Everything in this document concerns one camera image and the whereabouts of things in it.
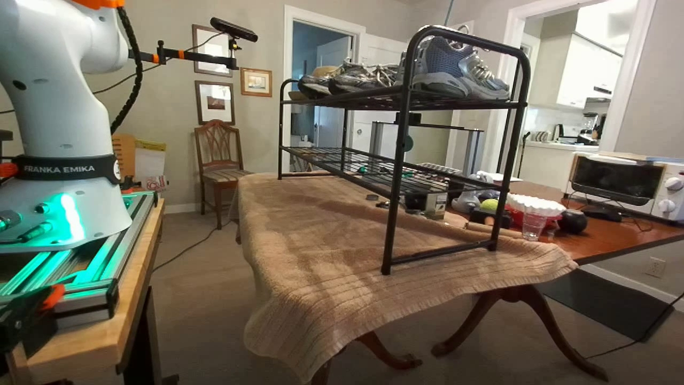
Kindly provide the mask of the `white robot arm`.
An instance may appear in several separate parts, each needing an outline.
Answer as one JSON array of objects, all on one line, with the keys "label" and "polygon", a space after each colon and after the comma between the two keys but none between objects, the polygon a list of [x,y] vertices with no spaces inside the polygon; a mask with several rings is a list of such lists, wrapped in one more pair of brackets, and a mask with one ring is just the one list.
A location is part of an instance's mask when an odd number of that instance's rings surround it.
[{"label": "white robot arm", "polygon": [[75,248],[131,227],[111,122],[89,77],[128,61],[126,0],[0,0],[0,84],[23,153],[0,186],[0,252]]}]

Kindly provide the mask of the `wooden robot base bench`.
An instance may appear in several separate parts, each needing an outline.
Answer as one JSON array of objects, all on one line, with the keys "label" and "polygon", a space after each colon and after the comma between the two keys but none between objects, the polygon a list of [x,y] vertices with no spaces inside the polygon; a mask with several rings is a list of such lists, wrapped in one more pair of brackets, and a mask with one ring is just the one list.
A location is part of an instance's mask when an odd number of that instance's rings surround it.
[{"label": "wooden robot base bench", "polygon": [[158,251],[166,202],[149,214],[121,278],[121,301],[109,322],[58,331],[37,355],[13,348],[11,385],[163,385],[153,265]]}]

